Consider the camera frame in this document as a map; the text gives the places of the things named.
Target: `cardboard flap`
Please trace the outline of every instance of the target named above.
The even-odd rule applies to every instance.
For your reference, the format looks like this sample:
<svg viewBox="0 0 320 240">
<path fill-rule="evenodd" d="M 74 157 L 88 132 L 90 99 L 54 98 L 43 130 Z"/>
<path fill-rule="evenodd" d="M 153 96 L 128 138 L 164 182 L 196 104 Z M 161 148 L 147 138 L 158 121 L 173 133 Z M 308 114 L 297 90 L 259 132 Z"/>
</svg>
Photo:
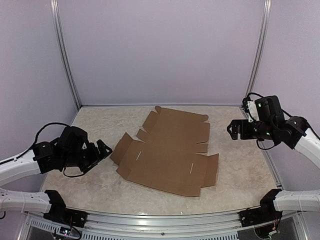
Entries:
<svg viewBox="0 0 320 240">
<path fill-rule="evenodd" d="M 136 137 L 138 139 L 140 139 L 141 141 L 146 142 L 148 137 L 149 137 L 149 133 L 147 133 L 146 131 L 143 131 L 141 129 L 139 129 L 138 133 L 136 134 Z"/>
<path fill-rule="evenodd" d="M 201 143 L 208 142 L 209 136 L 210 136 L 210 123 L 207 123 L 207 122 L 201 123 L 197 132 L 197 136 L 195 136 L 196 143 L 201 144 Z"/>
<path fill-rule="evenodd" d="M 144 185 L 146 187 L 185 197 L 199 197 L 201 191 L 201 188 L 198 185 L 171 181 L 166 178 L 157 178 L 143 172 L 140 172 L 139 174 L 137 172 L 132 172 L 132 174 L 126 178 L 126 180 Z"/>
<path fill-rule="evenodd" d="M 157 112 L 158 114 L 160 114 L 162 107 L 160 107 L 160 106 L 155 106 L 154 109 L 156 110 L 156 112 Z"/>
<path fill-rule="evenodd" d="M 198 143 L 195 145 L 195 152 L 197 154 L 205 154 L 208 152 L 208 143 Z"/>
<path fill-rule="evenodd" d="M 142 127 L 149 133 L 151 134 L 152 129 L 154 128 L 156 122 L 158 121 L 159 118 L 159 114 L 151 111 L 148 115 L 148 117 L 146 118 L 146 120 L 144 121 Z"/>
<path fill-rule="evenodd" d="M 219 154 L 208 156 L 202 188 L 216 185 L 218 176 Z"/>
<path fill-rule="evenodd" d="M 207 121 L 209 119 L 209 116 L 208 115 L 202 115 L 202 117 L 201 117 L 201 121 L 202 122 L 205 122 L 205 121 Z"/>
<path fill-rule="evenodd" d="M 131 169 L 127 167 L 125 164 L 121 164 L 121 167 L 118 167 L 116 172 L 120 174 L 121 177 L 127 180 L 131 173 Z"/>
<path fill-rule="evenodd" d="M 120 141 L 117 143 L 113 150 L 113 153 L 110 156 L 110 159 L 114 161 L 115 164 L 120 164 L 132 141 L 133 139 L 129 136 L 129 134 L 125 133 L 123 137 L 120 139 Z"/>
</svg>

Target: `brown cardboard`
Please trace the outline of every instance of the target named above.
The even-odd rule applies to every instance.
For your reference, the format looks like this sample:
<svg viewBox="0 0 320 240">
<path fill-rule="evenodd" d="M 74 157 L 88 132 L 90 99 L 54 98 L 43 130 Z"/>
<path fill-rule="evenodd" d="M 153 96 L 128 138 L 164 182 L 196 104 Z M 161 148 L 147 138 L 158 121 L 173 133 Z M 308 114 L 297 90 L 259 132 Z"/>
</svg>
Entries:
<svg viewBox="0 0 320 240">
<path fill-rule="evenodd" d="M 219 154 L 208 152 L 207 115 L 155 107 L 133 140 L 127 133 L 110 158 L 126 180 L 186 197 L 214 186 Z"/>
</svg>

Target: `wire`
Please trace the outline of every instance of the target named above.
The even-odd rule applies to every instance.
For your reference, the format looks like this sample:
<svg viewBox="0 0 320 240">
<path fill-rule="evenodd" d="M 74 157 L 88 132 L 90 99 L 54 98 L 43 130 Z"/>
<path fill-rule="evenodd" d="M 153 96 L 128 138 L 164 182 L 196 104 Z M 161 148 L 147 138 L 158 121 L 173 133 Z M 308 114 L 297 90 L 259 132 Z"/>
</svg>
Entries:
<svg viewBox="0 0 320 240">
<path fill-rule="evenodd" d="M 65 221 L 63 221 L 63 220 L 61 220 L 61 219 L 59 219 L 59 218 L 57 218 L 57 217 L 54 217 L 54 216 L 51 216 L 52 218 L 54 218 L 54 219 L 56 219 L 56 220 L 58 220 L 58 223 L 63 223 L 63 224 L 65 224 L 65 225 L 69 225 L 68 223 L 66 223 Z M 70 229 L 72 230 L 75 230 L 76 231 L 76 233 L 79 235 L 79 237 L 78 238 L 68 238 L 68 237 L 66 237 L 66 238 L 63 238 L 63 240 L 80 240 L 81 238 L 82 238 L 82 234 L 81 234 L 81 232 L 77 229 L 77 228 L 75 228 L 74 226 L 72 226 L 71 225 L 72 224 L 72 218 L 71 218 L 71 220 L 70 220 Z"/>
<path fill-rule="evenodd" d="M 268 236 L 268 238 L 259 237 L 258 234 L 257 234 L 257 232 L 256 232 L 256 230 L 257 230 L 257 228 L 253 228 L 254 234 L 256 235 L 256 237 L 257 237 L 258 239 L 262 239 L 262 240 L 270 240 L 270 239 L 272 239 L 271 236 Z"/>
<path fill-rule="evenodd" d="M 66 175 L 65 171 L 66 171 L 66 167 L 63 169 L 63 175 L 68 177 L 68 178 L 77 178 L 77 177 L 82 177 L 83 175 L 85 175 L 85 173 L 81 173 L 79 175 L 70 176 L 70 175 Z"/>
<path fill-rule="evenodd" d="M 276 146 L 276 145 L 273 145 L 273 146 L 268 147 L 268 148 L 262 148 L 262 147 L 260 147 L 260 145 L 259 145 L 259 139 L 256 140 L 256 145 L 258 146 L 258 148 L 259 148 L 260 150 L 270 150 L 270 149 L 273 149 L 273 148 Z"/>
<path fill-rule="evenodd" d="M 6 212 L 4 211 L 4 212 L 3 212 L 3 216 L 0 217 L 0 220 L 4 219 L 5 217 L 6 217 Z"/>
<path fill-rule="evenodd" d="M 66 126 L 66 127 L 70 127 L 70 125 L 66 124 L 66 123 L 63 123 L 63 122 L 50 122 L 50 123 L 47 123 L 46 125 L 44 125 L 42 128 L 40 128 L 40 130 L 36 133 L 35 135 L 35 138 L 34 138 L 34 142 L 32 143 L 32 145 L 27 149 L 25 150 L 23 153 L 21 153 L 19 156 L 16 157 L 16 159 L 19 159 L 21 158 L 23 155 L 25 155 L 28 151 L 30 151 L 32 149 L 32 147 L 34 145 L 36 145 L 37 141 L 38 141 L 38 137 L 40 135 L 40 133 L 48 126 L 50 125 L 62 125 L 62 126 Z"/>
<path fill-rule="evenodd" d="M 260 95 L 259 93 L 256 93 L 256 92 L 249 92 L 247 95 L 246 95 L 246 98 L 250 97 L 250 95 L 256 95 L 260 98 L 263 98 L 264 96 Z"/>
<path fill-rule="evenodd" d="M 306 124 L 308 125 L 308 127 L 311 129 L 311 131 L 313 132 L 313 134 L 318 138 L 318 140 L 320 140 L 319 135 L 316 133 L 316 131 L 312 128 L 312 126 L 310 125 L 310 123 L 306 120 Z"/>
<path fill-rule="evenodd" d="M 291 118 L 292 117 L 292 115 L 291 114 L 289 114 L 289 113 L 287 113 L 285 110 L 283 110 L 283 109 L 281 109 L 282 110 L 282 112 L 284 113 L 284 114 L 286 114 L 289 118 Z"/>
</svg>

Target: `black cable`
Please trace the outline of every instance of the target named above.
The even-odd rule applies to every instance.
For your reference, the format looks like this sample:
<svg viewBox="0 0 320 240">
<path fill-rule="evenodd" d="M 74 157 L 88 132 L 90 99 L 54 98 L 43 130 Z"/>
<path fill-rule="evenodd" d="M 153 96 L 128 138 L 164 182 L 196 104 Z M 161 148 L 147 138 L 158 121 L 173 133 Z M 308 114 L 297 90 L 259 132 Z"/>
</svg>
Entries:
<svg viewBox="0 0 320 240">
<path fill-rule="evenodd" d="M 246 98 L 250 97 L 250 95 L 256 95 L 260 98 L 264 98 L 264 96 L 260 95 L 259 93 L 255 93 L 255 92 L 249 92 L 247 95 L 246 95 Z"/>
<path fill-rule="evenodd" d="M 258 139 L 256 140 L 256 145 L 257 145 L 258 148 L 261 149 L 261 150 L 270 150 L 270 149 L 273 149 L 273 148 L 276 146 L 276 145 L 273 145 L 273 146 L 268 147 L 268 148 L 262 148 L 262 147 L 260 147 L 260 145 L 259 145 L 259 140 L 258 140 Z"/>
<path fill-rule="evenodd" d="M 285 110 L 283 110 L 283 109 L 281 109 L 282 110 L 282 112 L 284 113 L 284 114 L 286 114 L 289 118 L 291 118 L 292 117 L 292 115 L 291 114 L 289 114 L 289 113 L 287 113 Z"/>
<path fill-rule="evenodd" d="M 66 175 L 65 174 L 65 171 L 66 171 L 66 167 L 63 169 L 63 175 L 68 177 L 68 178 L 77 178 L 77 177 L 82 177 L 83 175 L 85 175 L 85 173 L 81 173 L 79 175 L 73 175 L 73 176 L 69 176 L 69 175 Z"/>
<path fill-rule="evenodd" d="M 4 219 L 5 217 L 6 217 L 6 212 L 4 211 L 4 212 L 3 212 L 3 216 L 0 217 L 0 220 Z"/>
<path fill-rule="evenodd" d="M 31 150 L 31 148 L 36 145 L 37 141 L 38 141 L 38 137 L 40 135 L 40 133 L 48 126 L 50 125 L 62 125 L 62 126 L 66 126 L 66 127 L 70 127 L 70 125 L 66 124 L 66 123 L 63 123 L 63 122 L 50 122 L 50 123 L 47 123 L 46 125 L 44 125 L 42 128 L 40 128 L 40 130 L 36 133 L 35 135 L 35 138 L 34 138 L 34 142 L 32 143 L 32 145 L 27 149 L 25 150 L 23 153 L 21 153 L 19 156 L 16 157 L 16 159 L 19 159 L 21 158 L 23 155 L 25 155 L 28 151 Z"/>
<path fill-rule="evenodd" d="M 77 232 L 77 234 L 79 235 L 79 237 L 78 238 L 69 238 L 70 240 L 80 240 L 81 238 L 82 238 L 82 234 L 80 233 L 80 231 L 77 229 L 77 228 L 75 228 L 74 226 L 72 226 L 71 224 L 69 225 L 68 223 L 66 223 L 65 221 L 63 221 L 63 220 L 61 220 L 61 219 L 59 219 L 59 218 L 57 218 L 57 217 L 55 217 L 55 216 L 50 216 L 50 217 L 52 217 L 52 218 L 54 218 L 54 219 L 56 219 L 56 220 L 58 220 L 57 221 L 57 223 L 62 223 L 62 224 L 65 224 L 65 225 L 68 225 L 71 229 L 70 230 L 72 230 L 72 229 L 74 229 L 76 232 Z"/>
<path fill-rule="evenodd" d="M 78 230 L 78 229 L 76 229 L 74 226 L 70 226 L 71 227 L 71 229 L 74 229 L 77 233 L 78 233 L 78 235 L 79 235 L 79 237 L 76 239 L 76 240 L 80 240 L 81 238 L 82 238 L 82 234 L 80 233 L 80 231 Z"/>
<path fill-rule="evenodd" d="M 313 132 L 313 134 L 318 138 L 318 140 L 320 140 L 319 135 L 316 133 L 316 131 L 312 128 L 312 126 L 310 125 L 310 123 L 306 120 L 306 124 L 308 125 L 308 127 L 311 129 L 311 131 Z"/>
</svg>

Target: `cardboard slot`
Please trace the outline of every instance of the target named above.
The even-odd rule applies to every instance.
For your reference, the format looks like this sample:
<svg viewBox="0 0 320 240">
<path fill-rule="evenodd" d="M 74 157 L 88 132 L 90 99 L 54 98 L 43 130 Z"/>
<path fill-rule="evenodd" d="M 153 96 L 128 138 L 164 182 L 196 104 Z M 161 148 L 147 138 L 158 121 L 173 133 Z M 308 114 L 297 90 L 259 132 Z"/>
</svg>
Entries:
<svg viewBox="0 0 320 240">
<path fill-rule="evenodd" d="M 138 161 L 138 158 L 140 157 L 141 151 L 139 152 L 138 156 L 136 157 L 136 161 Z"/>
<path fill-rule="evenodd" d="M 191 164 L 190 174 L 192 173 L 192 168 L 194 167 L 194 163 Z"/>
</svg>

